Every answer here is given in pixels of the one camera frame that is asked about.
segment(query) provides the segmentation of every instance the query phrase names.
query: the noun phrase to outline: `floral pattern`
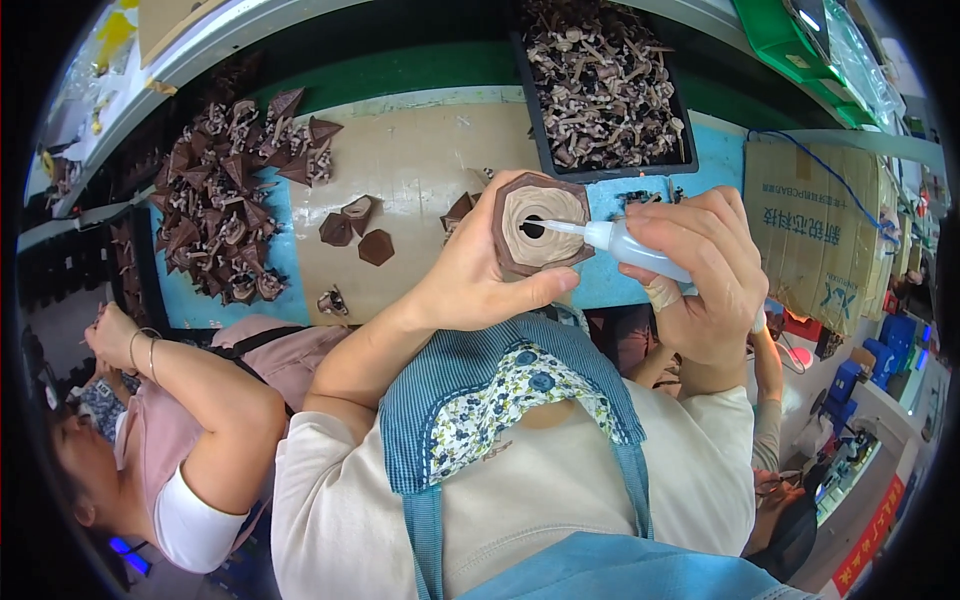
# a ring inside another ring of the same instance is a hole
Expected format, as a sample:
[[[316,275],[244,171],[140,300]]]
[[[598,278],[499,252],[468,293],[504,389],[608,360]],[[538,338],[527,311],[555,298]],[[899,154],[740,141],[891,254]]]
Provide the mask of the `floral pattern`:
[[[497,434],[527,410],[576,398],[615,443],[610,401],[580,374],[532,342],[508,352],[490,385],[452,398],[434,420],[430,439],[430,485],[443,481],[491,451]]]

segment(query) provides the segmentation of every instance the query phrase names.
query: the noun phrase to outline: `red banner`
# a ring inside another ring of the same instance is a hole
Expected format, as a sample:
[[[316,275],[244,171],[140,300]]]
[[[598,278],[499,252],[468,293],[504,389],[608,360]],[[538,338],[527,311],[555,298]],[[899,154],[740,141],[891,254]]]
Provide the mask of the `red banner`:
[[[879,506],[876,507],[874,516],[867,524],[860,540],[857,541],[853,550],[833,573],[833,583],[837,586],[841,598],[850,591],[853,582],[856,581],[863,567],[874,557],[883,543],[886,531],[893,521],[894,513],[897,512],[901,500],[903,500],[903,482],[897,475],[894,475],[890,487],[887,488],[886,494],[884,494]]]

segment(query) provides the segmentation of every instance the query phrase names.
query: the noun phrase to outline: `light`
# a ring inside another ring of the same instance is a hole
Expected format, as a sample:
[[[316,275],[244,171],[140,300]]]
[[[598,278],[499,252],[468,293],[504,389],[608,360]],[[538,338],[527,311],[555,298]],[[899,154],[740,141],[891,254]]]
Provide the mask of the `light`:
[[[813,31],[819,32],[820,26],[817,25],[817,22],[810,18],[810,15],[806,12],[800,11],[800,18],[804,20],[804,23],[813,28]]]
[[[140,558],[135,552],[132,552],[130,546],[120,538],[111,538],[110,547],[113,548],[113,551],[120,555],[122,559],[130,563],[130,565],[138,570],[139,572],[147,575],[150,572],[150,563],[144,561]]]

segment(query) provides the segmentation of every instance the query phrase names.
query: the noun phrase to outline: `hand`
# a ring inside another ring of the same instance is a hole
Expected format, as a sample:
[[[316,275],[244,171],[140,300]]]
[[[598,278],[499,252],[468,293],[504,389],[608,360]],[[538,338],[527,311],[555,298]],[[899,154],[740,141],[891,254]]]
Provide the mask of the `hand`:
[[[97,358],[97,368],[93,372],[92,381],[103,378],[111,388],[123,385],[123,377],[120,376],[120,370],[113,367],[102,358]]]
[[[662,342],[700,365],[739,368],[769,285],[740,194],[719,186],[682,204],[630,204],[627,230],[688,270],[700,294],[682,296],[673,279],[620,264],[650,296]]]
[[[84,331],[86,344],[97,357],[98,363],[105,362],[127,374],[136,373],[136,365],[130,358],[130,342],[139,328],[116,302],[101,305],[101,313],[90,327]]]
[[[475,331],[540,308],[575,288],[580,276],[569,267],[541,271],[505,283],[493,246],[496,190],[525,171],[500,171],[480,201],[446,243],[426,277],[401,301],[413,326]]]

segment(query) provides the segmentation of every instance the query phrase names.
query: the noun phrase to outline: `glue bottle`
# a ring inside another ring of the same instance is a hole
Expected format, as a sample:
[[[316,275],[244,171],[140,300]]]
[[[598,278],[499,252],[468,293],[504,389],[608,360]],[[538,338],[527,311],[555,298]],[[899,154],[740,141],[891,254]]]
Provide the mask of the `glue bottle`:
[[[617,262],[642,267],[647,271],[666,277],[680,283],[690,283],[693,279],[686,269],[681,269],[663,252],[650,250],[637,242],[627,230],[624,220],[611,223],[610,221],[588,221],[585,226],[564,223],[563,221],[531,221],[524,223],[539,225],[560,233],[575,233],[583,235],[584,241],[597,250],[609,252]]]

